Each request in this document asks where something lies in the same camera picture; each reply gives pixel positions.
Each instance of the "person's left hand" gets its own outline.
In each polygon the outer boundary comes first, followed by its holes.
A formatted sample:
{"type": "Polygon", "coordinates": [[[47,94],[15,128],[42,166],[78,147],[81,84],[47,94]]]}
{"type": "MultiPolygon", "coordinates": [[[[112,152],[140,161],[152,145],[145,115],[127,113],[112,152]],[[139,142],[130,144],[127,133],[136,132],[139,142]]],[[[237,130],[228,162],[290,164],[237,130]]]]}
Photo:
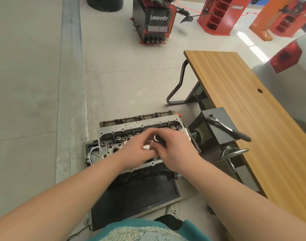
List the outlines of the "person's left hand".
{"type": "Polygon", "coordinates": [[[134,135],[119,151],[113,154],[121,162],[124,170],[138,167],[145,161],[158,156],[155,150],[144,150],[143,148],[144,145],[148,145],[147,141],[153,137],[156,130],[150,128],[139,135],[134,135]]]}

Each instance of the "teal shirt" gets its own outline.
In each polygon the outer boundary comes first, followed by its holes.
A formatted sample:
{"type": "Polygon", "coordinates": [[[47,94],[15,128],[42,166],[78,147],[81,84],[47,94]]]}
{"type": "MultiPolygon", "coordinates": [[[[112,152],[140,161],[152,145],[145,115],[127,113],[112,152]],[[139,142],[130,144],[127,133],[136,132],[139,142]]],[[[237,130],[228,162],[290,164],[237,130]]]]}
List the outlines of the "teal shirt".
{"type": "Polygon", "coordinates": [[[211,241],[191,221],[185,220],[178,231],[158,221],[126,219],[107,225],[88,241],[211,241]]]}

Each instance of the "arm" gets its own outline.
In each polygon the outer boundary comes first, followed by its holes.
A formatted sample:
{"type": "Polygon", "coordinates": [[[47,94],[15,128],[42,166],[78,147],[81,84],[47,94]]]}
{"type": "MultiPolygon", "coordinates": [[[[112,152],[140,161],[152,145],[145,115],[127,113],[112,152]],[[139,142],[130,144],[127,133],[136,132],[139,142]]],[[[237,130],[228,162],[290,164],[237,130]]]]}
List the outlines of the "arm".
{"type": "Polygon", "coordinates": [[[134,136],[118,152],[67,178],[0,218],[0,241],[63,241],[124,170],[156,156],[143,145],[155,129],[134,136]]]}
{"type": "Polygon", "coordinates": [[[306,223],[203,160],[182,132],[158,129],[157,133],[167,149],[154,142],[151,146],[167,167],[205,196],[236,241],[306,240],[306,223]]]}

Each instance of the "hand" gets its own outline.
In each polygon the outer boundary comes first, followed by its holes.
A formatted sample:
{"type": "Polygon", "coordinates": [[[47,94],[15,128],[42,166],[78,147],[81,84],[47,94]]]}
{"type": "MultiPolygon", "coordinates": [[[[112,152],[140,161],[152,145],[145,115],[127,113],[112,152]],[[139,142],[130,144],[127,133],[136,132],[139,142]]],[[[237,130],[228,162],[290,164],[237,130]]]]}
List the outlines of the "hand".
{"type": "Polygon", "coordinates": [[[156,129],[155,134],[166,141],[167,148],[156,142],[150,143],[150,146],[158,152],[170,170],[181,174],[187,163],[196,157],[199,158],[199,154],[185,133],[173,129],[156,129]]]}
{"type": "Polygon", "coordinates": [[[157,157],[155,150],[144,150],[143,146],[153,137],[156,129],[150,128],[139,135],[133,136],[115,155],[121,161],[124,170],[140,166],[145,161],[157,157]]]}

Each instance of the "forearm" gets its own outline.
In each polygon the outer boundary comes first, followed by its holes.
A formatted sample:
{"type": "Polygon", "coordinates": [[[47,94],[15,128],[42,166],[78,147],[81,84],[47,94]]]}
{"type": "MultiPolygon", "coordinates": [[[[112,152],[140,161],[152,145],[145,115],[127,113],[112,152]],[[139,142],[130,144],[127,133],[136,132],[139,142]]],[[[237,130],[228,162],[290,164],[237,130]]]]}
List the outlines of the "forearm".
{"type": "Polygon", "coordinates": [[[65,240],[122,171],[112,155],[42,192],[0,219],[0,241],[65,240]]]}
{"type": "Polygon", "coordinates": [[[306,240],[306,223],[199,157],[182,173],[237,241],[306,240]]]}

